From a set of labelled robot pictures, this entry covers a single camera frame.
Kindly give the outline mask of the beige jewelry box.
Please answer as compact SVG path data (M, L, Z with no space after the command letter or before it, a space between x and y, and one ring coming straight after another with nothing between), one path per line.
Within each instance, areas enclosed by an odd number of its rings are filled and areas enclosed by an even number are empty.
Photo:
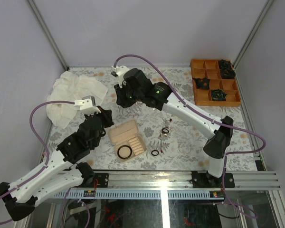
M108 135L111 143L114 145L114 153L120 163L129 162L147 151L147 146L135 120L130 120L111 128ZM133 151L131 157L127 160L122 160L117 156L117 150L122 145L130 146Z

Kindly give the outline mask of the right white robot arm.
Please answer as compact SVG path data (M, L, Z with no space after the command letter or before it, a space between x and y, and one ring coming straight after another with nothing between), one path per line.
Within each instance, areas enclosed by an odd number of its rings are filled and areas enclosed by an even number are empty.
M112 75L118 78L114 89L119 106L128 108L136 102L142 102L147 107L172 114L200 131L207 138L203 147L209 156L207 182L212 187L218 187L224 182L225 150L233 134L231 117L221 119L205 112L183 97L177 97L168 84L152 83L137 68L116 66L113 67Z

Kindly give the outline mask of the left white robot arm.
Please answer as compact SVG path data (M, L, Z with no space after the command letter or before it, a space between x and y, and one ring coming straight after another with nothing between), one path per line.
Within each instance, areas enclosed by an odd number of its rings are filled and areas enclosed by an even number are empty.
M105 129L113 124L111 110L86 115L78 130L58 144L47 161L15 182L0 183L0 196L11 219L24 219L42 202L66 189L92 186L95 173L82 159L98 147Z

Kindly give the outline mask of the black bangle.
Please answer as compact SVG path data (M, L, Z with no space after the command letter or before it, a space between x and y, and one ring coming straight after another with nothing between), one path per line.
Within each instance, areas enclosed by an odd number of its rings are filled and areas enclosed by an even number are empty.
M127 160L131 157L133 151L130 146L122 145L117 150L117 156L122 160Z

